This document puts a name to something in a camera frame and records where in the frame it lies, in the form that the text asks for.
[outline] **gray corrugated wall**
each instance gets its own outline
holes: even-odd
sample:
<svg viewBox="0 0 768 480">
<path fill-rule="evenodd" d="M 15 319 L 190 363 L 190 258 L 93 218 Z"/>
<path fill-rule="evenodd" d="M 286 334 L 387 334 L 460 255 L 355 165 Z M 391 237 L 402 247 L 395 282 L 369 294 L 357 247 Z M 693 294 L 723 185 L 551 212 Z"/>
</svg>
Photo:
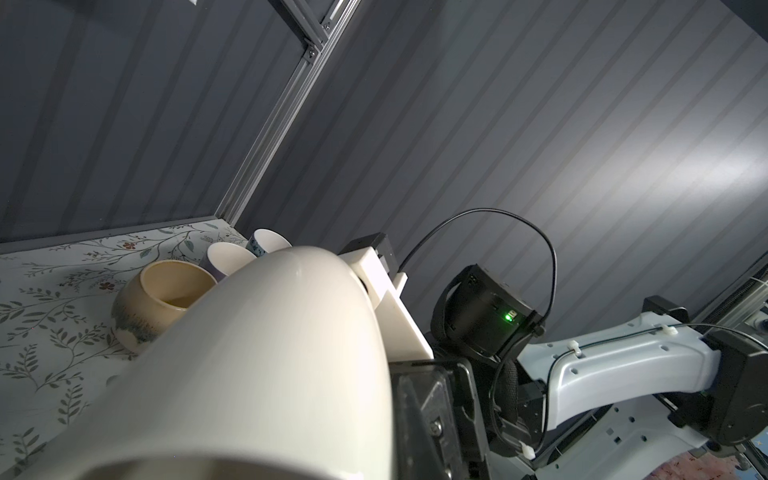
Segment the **gray corrugated wall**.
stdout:
<svg viewBox="0 0 768 480">
<path fill-rule="evenodd" d="M 0 47 L 0 241 L 213 214 L 304 50 L 258 0 L 0 2 Z"/>
<path fill-rule="evenodd" d="M 768 45 L 717 0 L 377 1 L 237 224 L 402 259 L 467 207 L 558 249 L 548 338 L 661 294 L 697 310 L 768 250 Z M 544 243 L 466 217 L 409 265 L 427 327 L 480 262 L 543 309 Z"/>
</svg>

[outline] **aluminum frame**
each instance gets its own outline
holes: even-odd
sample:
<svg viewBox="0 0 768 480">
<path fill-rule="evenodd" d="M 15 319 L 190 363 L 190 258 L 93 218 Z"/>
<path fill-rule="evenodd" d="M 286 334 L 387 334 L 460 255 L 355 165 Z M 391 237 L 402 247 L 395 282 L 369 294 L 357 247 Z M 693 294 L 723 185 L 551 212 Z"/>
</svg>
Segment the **aluminum frame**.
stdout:
<svg viewBox="0 0 768 480">
<path fill-rule="evenodd" d="M 361 0 L 337 0 L 318 24 L 328 31 L 328 41 L 321 50 L 310 45 L 299 60 L 283 93 L 219 203 L 216 209 L 217 217 L 225 219 L 230 225 L 240 219 L 360 2 Z"/>
</svg>

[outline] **metal bracket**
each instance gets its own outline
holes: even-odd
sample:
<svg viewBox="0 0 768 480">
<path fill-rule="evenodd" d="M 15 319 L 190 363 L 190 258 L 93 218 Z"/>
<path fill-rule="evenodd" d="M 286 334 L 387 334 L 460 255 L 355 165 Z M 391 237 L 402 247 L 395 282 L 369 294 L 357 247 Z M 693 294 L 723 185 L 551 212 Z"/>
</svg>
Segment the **metal bracket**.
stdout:
<svg viewBox="0 0 768 480">
<path fill-rule="evenodd" d="M 323 50 L 328 42 L 328 29 L 317 21 L 314 12 L 304 0 L 280 0 L 301 28 L 310 47 L 314 45 L 316 52 Z"/>
<path fill-rule="evenodd" d="M 315 63 L 315 59 L 317 58 L 318 54 L 319 52 L 317 51 L 317 48 L 315 48 L 315 45 L 310 44 L 310 46 L 307 47 L 304 51 L 303 58 L 309 63 Z"/>
</svg>

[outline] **leaf pattern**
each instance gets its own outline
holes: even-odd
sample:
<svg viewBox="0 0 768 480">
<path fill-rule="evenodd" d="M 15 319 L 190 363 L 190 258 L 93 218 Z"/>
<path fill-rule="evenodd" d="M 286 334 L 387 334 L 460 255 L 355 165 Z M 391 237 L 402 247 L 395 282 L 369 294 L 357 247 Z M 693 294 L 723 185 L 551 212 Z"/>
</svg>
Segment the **leaf pattern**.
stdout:
<svg viewBox="0 0 768 480">
<path fill-rule="evenodd" d="M 0 256 L 0 382 L 23 393 L 3 408 L 50 412 L 0 425 L 0 472 L 26 470 L 134 358 L 111 328 L 115 293 L 148 263 L 197 263 L 218 241 L 245 243 L 212 220 Z"/>
</svg>

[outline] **white plastic bracket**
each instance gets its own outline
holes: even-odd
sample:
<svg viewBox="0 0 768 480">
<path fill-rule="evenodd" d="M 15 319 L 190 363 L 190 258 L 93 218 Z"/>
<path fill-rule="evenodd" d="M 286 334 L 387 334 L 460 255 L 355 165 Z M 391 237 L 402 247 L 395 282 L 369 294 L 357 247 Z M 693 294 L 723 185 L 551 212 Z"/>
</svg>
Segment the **white plastic bracket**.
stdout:
<svg viewBox="0 0 768 480">
<path fill-rule="evenodd" d="M 387 361 L 434 359 L 432 347 L 400 300 L 407 276 L 399 273 L 395 276 L 397 286 L 392 283 L 372 247 L 343 253 L 339 258 L 349 265 L 368 292 L 379 322 Z"/>
<path fill-rule="evenodd" d="M 527 345 L 518 361 L 532 379 L 548 382 L 548 430 L 574 415 L 609 403 L 653 393 L 700 392 L 709 388 L 717 374 L 720 352 L 702 342 L 701 333 L 684 325 L 673 328 L 677 331 L 673 336 L 654 330 L 585 347 L 677 323 L 680 322 L 671 316 L 646 312 L 600 332 Z M 581 358 L 573 354 L 573 343 L 583 353 Z"/>
</svg>

